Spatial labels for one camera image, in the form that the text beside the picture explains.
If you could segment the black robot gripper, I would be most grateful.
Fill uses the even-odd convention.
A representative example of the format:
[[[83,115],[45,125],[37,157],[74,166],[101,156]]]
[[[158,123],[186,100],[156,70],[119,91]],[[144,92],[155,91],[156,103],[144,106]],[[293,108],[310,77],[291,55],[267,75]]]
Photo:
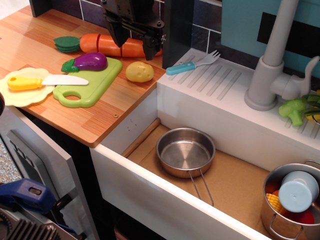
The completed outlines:
[[[118,47],[122,47],[135,33],[142,37],[147,61],[163,51],[166,34],[164,22],[154,12],[153,0],[102,0],[107,29]]]

